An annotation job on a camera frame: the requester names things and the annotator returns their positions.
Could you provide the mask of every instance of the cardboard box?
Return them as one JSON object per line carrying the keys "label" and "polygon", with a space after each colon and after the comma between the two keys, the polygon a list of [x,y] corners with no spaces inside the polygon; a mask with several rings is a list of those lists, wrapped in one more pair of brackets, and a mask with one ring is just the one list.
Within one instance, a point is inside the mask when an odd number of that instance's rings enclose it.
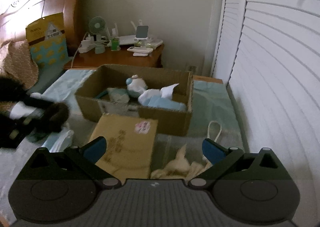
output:
{"label": "cardboard box", "polygon": [[122,184],[127,178],[149,178],[156,130],[156,120],[103,114],[89,140],[107,140],[107,152],[96,165]]}
{"label": "cardboard box", "polygon": [[[110,102],[108,95],[94,97],[108,87],[126,88],[125,80],[137,74],[149,89],[160,89],[179,83],[173,91],[172,100],[187,106],[186,112],[140,106],[137,102],[122,105]],[[137,67],[130,65],[102,65],[76,91],[76,100],[86,119],[96,121],[103,113],[150,118],[158,120],[158,133],[176,136],[187,134],[192,115],[193,80],[190,72],[163,68]]]}

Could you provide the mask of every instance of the bed headboard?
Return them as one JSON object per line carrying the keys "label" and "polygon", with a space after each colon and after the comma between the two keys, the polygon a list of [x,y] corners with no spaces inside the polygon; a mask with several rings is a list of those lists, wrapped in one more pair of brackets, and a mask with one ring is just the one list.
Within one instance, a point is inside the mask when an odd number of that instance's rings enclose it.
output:
{"label": "bed headboard", "polygon": [[26,26],[35,20],[63,12],[68,54],[78,48],[85,30],[79,10],[79,0],[15,0],[0,15],[0,41],[26,39]]}

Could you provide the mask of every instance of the white cable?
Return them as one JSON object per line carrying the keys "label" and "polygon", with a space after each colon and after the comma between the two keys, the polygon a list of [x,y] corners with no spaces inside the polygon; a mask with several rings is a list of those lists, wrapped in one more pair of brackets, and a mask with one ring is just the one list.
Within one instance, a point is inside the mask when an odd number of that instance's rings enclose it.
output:
{"label": "white cable", "polygon": [[222,127],[221,127],[220,123],[217,122],[216,120],[210,121],[210,122],[209,122],[209,125],[208,125],[208,131],[207,131],[207,138],[208,138],[208,139],[210,139],[210,126],[211,126],[212,123],[216,123],[216,124],[218,124],[218,125],[220,126],[219,133],[218,133],[218,135],[216,136],[216,138],[214,139],[214,142],[217,142],[217,140],[218,140],[218,138],[219,138],[219,136],[220,136],[220,133],[221,133],[221,131],[222,131]]}
{"label": "white cable", "polygon": [[[83,37],[83,39],[82,40],[84,40],[85,39],[85,37],[87,36],[87,32],[84,34],[84,37]],[[73,61],[75,60],[75,57],[76,57],[76,54],[78,53],[78,50],[79,50],[79,47],[81,46],[81,43],[80,43],[80,45],[78,46],[78,48],[77,48],[77,50],[76,50],[76,52],[75,52],[75,54],[73,55],[73,58],[72,58],[72,61],[71,61],[71,66],[70,66],[70,69],[72,68],[72,66],[73,66]]]}

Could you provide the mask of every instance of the closet door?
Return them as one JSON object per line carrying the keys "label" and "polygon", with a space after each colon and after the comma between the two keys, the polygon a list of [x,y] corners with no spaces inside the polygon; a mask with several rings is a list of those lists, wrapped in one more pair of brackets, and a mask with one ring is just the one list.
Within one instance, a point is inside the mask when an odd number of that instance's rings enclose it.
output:
{"label": "closet door", "polygon": [[228,88],[250,151],[272,148],[300,189],[294,221],[315,226],[320,220],[320,0],[247,0]]}
{"label": "closet door", "polygon": [[229,81],[242,29],[246,0],[223,0],[213,77]]}

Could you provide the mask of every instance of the wooden nightstand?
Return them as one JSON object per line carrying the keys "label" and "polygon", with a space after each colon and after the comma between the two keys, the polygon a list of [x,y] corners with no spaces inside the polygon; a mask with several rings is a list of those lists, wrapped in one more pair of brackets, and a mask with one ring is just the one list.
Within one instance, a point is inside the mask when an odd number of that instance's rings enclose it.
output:
{"label": "wooden nightstand", "polygon": [[111,51],[106,47],[102,54],[95,54],[94,49],[87,53],[78,53],[71,68],[71,61],[66,63],[64,70],[68,69],[96,69],[104,64],[119,64],[119,65],[135,65],[148,67],[162,67],[161,53],[164,45],[157,47],[147,57],[134,57],[133,52],[127,51],[131,45],[121,46],[120,51]]}

